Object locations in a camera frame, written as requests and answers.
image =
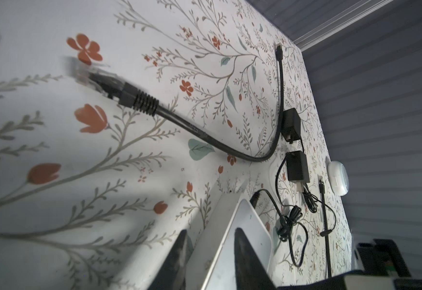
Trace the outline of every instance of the ribbed strain relief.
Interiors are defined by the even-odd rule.
[[[154,116],[158,105],[159,101],[156,98],[141,90],[138,90],[138,94],[133,102],[134,109],[142,113],[149,114],[150,116]]]

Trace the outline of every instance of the red flower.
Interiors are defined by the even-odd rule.
[[[96,60],[96,61],[103,60],[103,57],[98,54],[98,51],[99,51],[98,43],[92,41],[90,42],[90,45],[88,46],[88,48],[86,48],[89,42],[89,39],[85,34],[82,34],[82,33],[77,34],[76,39],[77,39],[77,43],[74,40],[74,38],[68,38],[67,44],[69,44],[69,46],[72,47],[73,49],[80,51],[78,57],[81,62],[85,63],[86,65],[91,65],[92,61],[90,59]]]
[[[221,50],[221,41],[217,39],[217,37],[212,38],[212,43],[214,44],[214,47],[217,47],[217,49]]]
[[[187,182],[187,191],[190,193],[193,191],[193,184],[191,184],[190,181]]]
[[[154,206],[153,210],[156,214],[162,214],[163,212],[165,212],[167,209],[167,204],[164,203],[164,201],[160,201],[158,203],[156,203],[156,205]]]
[[[98,113],[89,104],[85,104],[83,108],[78,108],[75,110],[75,118],[79,122],[88,125],[88,127],[80,129],[80,132],[99,133],[108,125],[108,118],[106,117],[103,109],[98,106],[95,106],[95,108],[97,109]]]
[[[231,166],[233,166],[234,165],[234,163],[236,163],[237,162],[237,158],[235,157],[235,156],[232,156],[232,155],[228,155],[227,156],[227,162],[229,162],[230,163],[230,165]]]
[[[191,93],[193,92],[193,88],[191,87],[190,82],[185,82],[185,80],[182,80],[182,85],[179,86],[180,90],[187,92],[188,96],[191,96]]]
[[[42,163],[35,165],[27,173],[27,182],[32,184],[44,184],[59,177],[56,173],[61,169],[61,164]]]

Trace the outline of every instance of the floral wallpaper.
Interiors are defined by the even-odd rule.
[[[0,1],[0,289],[146,289],[181,229],[193,242],[221,194],[248,181],[267,188],[285,152],[250,163],[159,117],[117,106],[71,77],[69,59],[144,88],[247,154],[267,152],[276,127],[284,54],[285,108],[302,119],[313,194],[328,151],[300,50],[243,0]],[[283,198],[304,208],[305,262],[286,243],[272,259],[276,285],[326,276],[321,213],[303,206],[286,173]],[[333,272],[349,270],[351,234],[341,199],[330,235]],[[256,211],[268,231],[275,210]],[[328,214],[329,223],[333,217]],[[299,258],[305,240],[294,232]]]

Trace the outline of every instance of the white puck-shaped device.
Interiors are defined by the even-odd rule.
[[[345,166],[338,161],[332,161],[327,166],[327,173],[333,192],[339,196],[347,194],[350,182]]]

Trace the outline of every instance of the floral patterned surface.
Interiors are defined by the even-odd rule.
[[[248,3],[0,1],[0,289],[146,289],[181,229],[199,239],[220,197],[211,193],[235,192],[243,180],[249,197],[274,192],[284,153],[301,147],[281,139],[262,163],[224,154],[77,84],[69,57],[130,80],[226,144],[260,156],[276,126],[276,43],[284,105],[302,118],[311,180],[327,180],[328,151],[301,52]],[[309,241],[300,269],[288,245],[279,246],[272,280],[321,280],[321,213],[308,212],[284,170],[278,186],[302,207]],[[309,186],[318,195],[317,183]],[[326,198],[338,217],[330,246],[339,274],[350,267],[351,234],[328,183]],[[256,210],[272,231],[269,200]],[[302,229],[294,240],[299,258]]]

